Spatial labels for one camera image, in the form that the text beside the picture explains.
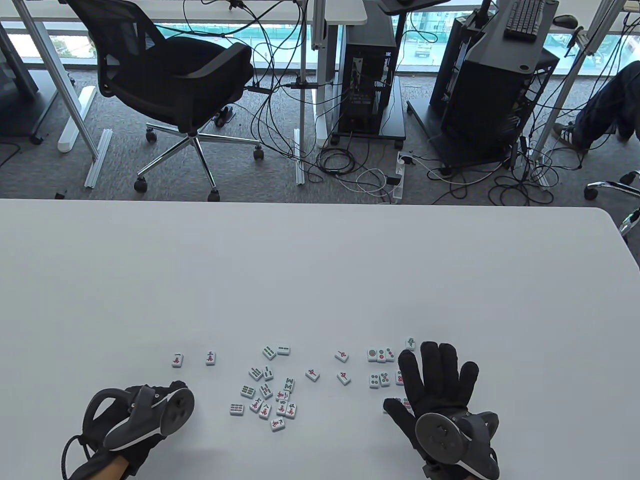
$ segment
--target chair wheel base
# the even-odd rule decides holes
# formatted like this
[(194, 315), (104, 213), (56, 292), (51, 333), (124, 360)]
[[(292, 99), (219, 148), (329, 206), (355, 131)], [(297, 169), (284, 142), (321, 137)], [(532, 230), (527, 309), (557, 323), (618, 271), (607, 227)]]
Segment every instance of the chair wheel base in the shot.
[(595, 200), (598, 198), (598, 191), (595, 188), (584, 188), (584, 199), (585, 200)]
[(211, 190), (209, 196), (207, 197), (208, 202), (219, 202), (220, 201), (220, 192), (217, 188)]
[(264, 160), (264, 150), (260, 145), (256, 145), (253, 149), (253, 159), (254, 160)]
[(153, 143), (158, 139), (158, 135), (156, 134), (156, 132), (154, 132), (152, 128), (147, 129), (147, 133), (145, 133), (145, 137), (147, 138), (147, 141), (149, 143)]
[(620, 177), (620, 183), (624, 184), (624, 185), (631, 185), (631, 183), (633, 183), (634, 178), (636, 177), (634, 172), (629, 172), (626, 175), (622, 175), (622, 177)]
[(138, 193), (144, 193), (147, 191), (147, 181), (144, 177), (140, 177), (138, 178), (138, 180), (136, 180), (136, 182), (133, 184), (133, 190), (137, 191)]

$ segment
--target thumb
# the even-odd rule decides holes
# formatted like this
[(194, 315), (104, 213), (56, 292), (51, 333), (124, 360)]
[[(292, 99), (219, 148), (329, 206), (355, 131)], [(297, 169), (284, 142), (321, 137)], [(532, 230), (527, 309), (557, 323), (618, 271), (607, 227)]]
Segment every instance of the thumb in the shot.
[(424, 458), (426, 452), (422, 449), (415, 436), (415, 417), (410, 414), (404, 405), (395, 398), (387, 398), (382, 404), (382, 407), (396, 425), (400, 427), (400, 430), (402, 430), (409, 439), (413, 448), (418, 450), (420, 455)]

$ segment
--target mesh chair back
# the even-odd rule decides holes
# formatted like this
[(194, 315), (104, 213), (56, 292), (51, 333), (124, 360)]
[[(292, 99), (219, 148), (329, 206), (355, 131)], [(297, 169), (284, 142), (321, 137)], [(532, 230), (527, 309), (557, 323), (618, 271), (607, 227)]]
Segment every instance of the mesh chair back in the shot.
[(134, 3), (121, 0), (67, 0), (82, 20), (96, 49), (125, 66), (140, 61), (149, 48), (165, 41)]

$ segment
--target black office chair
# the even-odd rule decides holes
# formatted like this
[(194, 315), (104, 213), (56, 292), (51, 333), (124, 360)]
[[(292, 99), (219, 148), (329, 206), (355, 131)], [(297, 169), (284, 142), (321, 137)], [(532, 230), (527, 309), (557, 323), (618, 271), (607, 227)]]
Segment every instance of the black office chair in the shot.
[(105, 97), (118, 97), (140, 113), (177, 128), (147, 123), (154, 130), (184, 137), (138, 172), (136, 191), (147, 191), (144, 174), (191, 144), (209, 182), (208, 200), (219, 202), (216, 181), (207, 166), (201, 141), (255, 145), (254, 159), (264, 153), (257, 140), (202, 133), (226, 104), (242, 97), (253, 75), (251, 49), (228, 49), (205, 40), (165, 38), (138, 5), (124, 0), (67, 0), (85, 24), (98, 56), (98, 82)]

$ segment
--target chrome chair leg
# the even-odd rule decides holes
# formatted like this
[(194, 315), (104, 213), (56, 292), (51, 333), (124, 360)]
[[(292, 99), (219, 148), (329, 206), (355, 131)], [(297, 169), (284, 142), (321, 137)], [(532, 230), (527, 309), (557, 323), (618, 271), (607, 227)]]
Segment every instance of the chrome chair leg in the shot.
[(161, 132), (170, 133), (171, 135), (177, 135), (180, 137), (184, 135), (184, 133), (181, 133), (177, 128), (167, 127), (166, 125), (156, 125), (156, 124), (147, 123), (147, 128), (153, 129), (153, 130), (160, 130)]
[(622, 177), (620, 177), (620, 183), (624, 183), (624, 185), (631, 185), (637, 177), (640, 177), (640, 170), (634, 170), (622, 175)]
[(202, 163), (202, 168), (204, 169), (204, 172), (207, 174), (207, 178), (209, 178), (211, 189), (215, 190), (216, 179), (213, 178), (213, 174), (209, 169), (209, 165), (207, 165), (207, 161), (204, 158), (204, 152), (202, 152), (202, 146), (200, 145), (200, 141), (198, 140), (198, 137), (191, 137), (190, 140), (191, 140), (191, 144), (193, 145), (193, 148), (195, 148), (196, 152), (198, 153), (198, 157), (200, 158), (200, 162)]
[(166, 152), (161, 154), (159, 157), (156, 157), (153, 161), (151, 161), (150, 163), (145, 165), (142, 168), (142, 170), (138, 170), (138, 176), (139, 177), (144, 176), (144, 174), (147, 173), (149, 170), (152, 170), (156, 166), (160, 165), (163, 161), (167, 160), (168, 158), (173, 157), (176, 153), (178, 153), (180, 150), (182, 150), (187, 145), (189, 145), (189, 137), (184, 137), (182, 140), (180, 140), (174, 146), (169, 148), (169, 150), (167, 150)]
[(637, 225), (640, 221), (640, 209), (636, 209), (629, 214), (627, 218), (625, 218), (622, 223), (620, 223), (620, 227), (618, 228), (620, 235), (625, 237), (628, 233)]
[(208, 141), (212, 143), (245, 143), (247, 145), (261, 145), (259, 140), (250, 138), (225, 137), (223, 135), (214, 135), (211, 133), (198, 133), (200, 141)]
[(634, 198), (640, 198), (640, 190), (630, 187), (618, 182), (594, 182), (588, 184), (584, 188), (584, 198), (587, 200), (595, 200), (598, 196), (599, 188), (612, 188), (613, 190), (621, 191)]

